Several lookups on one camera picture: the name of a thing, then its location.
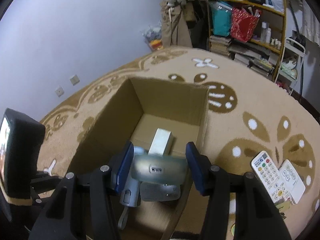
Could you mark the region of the brown cardboard box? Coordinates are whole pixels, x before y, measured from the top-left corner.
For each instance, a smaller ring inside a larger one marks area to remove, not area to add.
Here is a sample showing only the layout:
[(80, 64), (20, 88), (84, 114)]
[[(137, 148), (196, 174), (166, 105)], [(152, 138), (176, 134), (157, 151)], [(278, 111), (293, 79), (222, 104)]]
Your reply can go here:
[[(208, 88), (191, 83), (132, 77), (124, 81), (84, 133), (69, 171), (86, 174), (107, 164), (130, 141), (146, 150), (158, 129), (172, 134), (168, 154), (185, 158), (188, 142), (203, 146), (208, 115)], [(142, 201), (129, 213), (122, 239), (169, 239), (192, 187), (189, 171), (176, 163), (167, 169), (170, 181), (182, 178), (181, 196), (169, 202)]]

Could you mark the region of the white metal cart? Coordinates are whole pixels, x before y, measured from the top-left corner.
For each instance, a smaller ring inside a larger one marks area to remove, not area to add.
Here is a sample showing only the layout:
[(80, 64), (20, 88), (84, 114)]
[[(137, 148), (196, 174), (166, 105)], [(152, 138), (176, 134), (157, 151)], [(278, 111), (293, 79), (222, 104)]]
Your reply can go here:
[(285, 38), (275, 83), (289, 95), (297, 84), (305, 57), (305, 47), (294, 39)]

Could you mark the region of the white wall socket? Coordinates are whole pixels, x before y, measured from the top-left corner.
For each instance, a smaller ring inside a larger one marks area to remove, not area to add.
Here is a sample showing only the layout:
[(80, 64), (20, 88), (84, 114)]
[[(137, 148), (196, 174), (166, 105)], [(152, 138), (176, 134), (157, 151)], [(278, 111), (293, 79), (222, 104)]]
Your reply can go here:
[(57, 95), (58, 97), (61, 97), (61, 96), (65, 93), (65, 91), (64, 91), (64, 89), (63, 89), (61, 86), (59, 86), (59, 87), (57, 87), (57, 89), (55, 90), (55, 93), (56, 93), (56, 95)]
[(77, 75), (73, 75), (69, 78), (71, 84), (74, 86), (80, 82), (80, 79)]

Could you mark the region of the silver translucent power bank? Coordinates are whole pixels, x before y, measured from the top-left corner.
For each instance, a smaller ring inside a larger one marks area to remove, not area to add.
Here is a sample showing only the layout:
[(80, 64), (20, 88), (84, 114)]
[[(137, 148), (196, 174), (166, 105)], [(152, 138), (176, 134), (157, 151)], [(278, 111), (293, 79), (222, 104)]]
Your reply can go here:
[(132, 178), (157, 184), (182, 185), (188, 164), (184, 158), (167, 155), (136, 155), (131, 165)]

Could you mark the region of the wooden bookshelf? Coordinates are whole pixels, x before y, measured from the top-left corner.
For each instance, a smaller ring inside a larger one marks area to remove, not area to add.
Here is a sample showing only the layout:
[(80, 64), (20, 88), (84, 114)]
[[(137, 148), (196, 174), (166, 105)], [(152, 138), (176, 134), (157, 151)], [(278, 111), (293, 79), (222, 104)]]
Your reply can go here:
[(230, 36), (246, 45), (255, 44), (275, 54), (276, 62), (269, 71), (275, 81), (284, 52), (286, 12), (273, 6), (244, 0), (218, 0), (231, 10)]

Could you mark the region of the teal storage bag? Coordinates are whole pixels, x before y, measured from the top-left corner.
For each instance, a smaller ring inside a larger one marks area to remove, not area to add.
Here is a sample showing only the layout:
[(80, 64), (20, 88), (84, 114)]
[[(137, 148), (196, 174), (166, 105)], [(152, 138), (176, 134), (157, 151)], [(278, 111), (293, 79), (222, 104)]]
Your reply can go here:
[(227, 37), (232, 25), (232, 7), (225, 2), (210, 2), (213, 22), (213, 35)]

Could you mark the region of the upper white wall socket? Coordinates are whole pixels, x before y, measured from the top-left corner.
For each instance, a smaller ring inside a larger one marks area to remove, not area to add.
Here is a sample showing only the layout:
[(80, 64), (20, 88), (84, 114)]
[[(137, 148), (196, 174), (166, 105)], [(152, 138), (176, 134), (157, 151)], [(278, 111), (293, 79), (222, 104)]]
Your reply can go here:
[(74, 86), (80, 82), (80, 79), (77, 75), (73, 75), (69, 78), (71, 84)]

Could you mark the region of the stacked books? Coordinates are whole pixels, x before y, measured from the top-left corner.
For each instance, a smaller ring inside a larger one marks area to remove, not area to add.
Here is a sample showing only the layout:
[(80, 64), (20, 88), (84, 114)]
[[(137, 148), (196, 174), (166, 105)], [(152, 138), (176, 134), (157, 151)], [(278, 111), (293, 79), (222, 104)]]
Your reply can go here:
[(209, 38), (209, 49), (213, 53), (229, 57), (229, 46), (231, 45), (231, 41), (230, 38), (212, 35)]

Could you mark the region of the large white remote control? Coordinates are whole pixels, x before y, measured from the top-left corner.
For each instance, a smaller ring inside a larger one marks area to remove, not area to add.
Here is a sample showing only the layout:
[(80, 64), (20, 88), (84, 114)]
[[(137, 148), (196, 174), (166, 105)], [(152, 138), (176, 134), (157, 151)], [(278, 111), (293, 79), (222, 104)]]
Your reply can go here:
[(261, 151), (253, 158), (251, 167), (274, 204), (291, 200), (284, 180), (266, 151)]

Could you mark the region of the red gift bag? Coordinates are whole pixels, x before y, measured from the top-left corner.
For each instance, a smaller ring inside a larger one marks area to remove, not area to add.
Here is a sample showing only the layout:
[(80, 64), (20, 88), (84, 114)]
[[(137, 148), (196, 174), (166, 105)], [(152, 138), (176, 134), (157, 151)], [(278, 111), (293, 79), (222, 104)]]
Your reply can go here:
[(258, 22), (259, 17), (249, 14), (247, 11), (233, 8), (231, 37), (241, 42), (248, 42), (251, 40)]

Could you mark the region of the green oval Pochacco fan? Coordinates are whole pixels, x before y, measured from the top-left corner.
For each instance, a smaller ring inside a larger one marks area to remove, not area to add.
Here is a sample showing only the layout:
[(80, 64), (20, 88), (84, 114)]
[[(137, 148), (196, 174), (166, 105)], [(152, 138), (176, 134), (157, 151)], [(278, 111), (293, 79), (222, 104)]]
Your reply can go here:
[(235, 235), (235, 224), (233, 224), (233, 225), (231, 226), (231, 234), (232, 234), (232, 236), (234, 237), (234, 235)]

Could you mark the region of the light blue handheld device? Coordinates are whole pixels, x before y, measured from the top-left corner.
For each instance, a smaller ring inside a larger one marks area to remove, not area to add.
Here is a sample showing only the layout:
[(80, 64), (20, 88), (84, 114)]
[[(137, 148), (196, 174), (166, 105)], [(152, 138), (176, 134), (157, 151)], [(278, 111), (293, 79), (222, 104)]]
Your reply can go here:
[(140, 184), (141, 182), (133, 179), (131, 171), (126, 180), (125, 187), (120, 195), (120, 204), (124, 206), (123, 212), (118, 220), (118, 229), (123, 230), (127, 224), (130, 208), (140, 206)]

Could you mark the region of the small white remote control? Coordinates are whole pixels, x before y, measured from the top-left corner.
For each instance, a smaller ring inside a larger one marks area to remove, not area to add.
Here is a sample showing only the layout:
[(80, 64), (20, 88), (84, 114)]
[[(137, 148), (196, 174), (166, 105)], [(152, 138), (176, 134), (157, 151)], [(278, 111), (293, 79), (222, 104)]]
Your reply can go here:
[(305, 185), (289, 159), (284, 160), (279, 168), (279, 173), (290, 194), (291, 202), (298, 204), (305, 192)]

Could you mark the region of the lower white wall socket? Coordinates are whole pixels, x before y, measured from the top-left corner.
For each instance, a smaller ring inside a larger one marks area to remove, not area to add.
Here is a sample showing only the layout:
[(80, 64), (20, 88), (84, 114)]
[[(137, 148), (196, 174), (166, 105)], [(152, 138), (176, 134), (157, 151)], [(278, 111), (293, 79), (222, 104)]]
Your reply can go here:
[(55, 90), (55, 93), (56, 93), (56, 95), (57, 95), (58, 97), (61, 97), (61, 96), (65, 93), (65, 91), (64, 91), (64, 89), (63, 89), (61, 86), (59, 86), (59, 87), (57, 87), (57, 89)]

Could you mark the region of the large white power adapter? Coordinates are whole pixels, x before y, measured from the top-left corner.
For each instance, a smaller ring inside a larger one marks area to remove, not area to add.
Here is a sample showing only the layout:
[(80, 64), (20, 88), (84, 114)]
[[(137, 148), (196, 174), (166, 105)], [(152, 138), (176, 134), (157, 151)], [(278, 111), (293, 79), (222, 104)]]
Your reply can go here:
[(168, 155), (173, 142), (173, 135), (170, 131), (158, 128), (149, 148), (149, 155)]

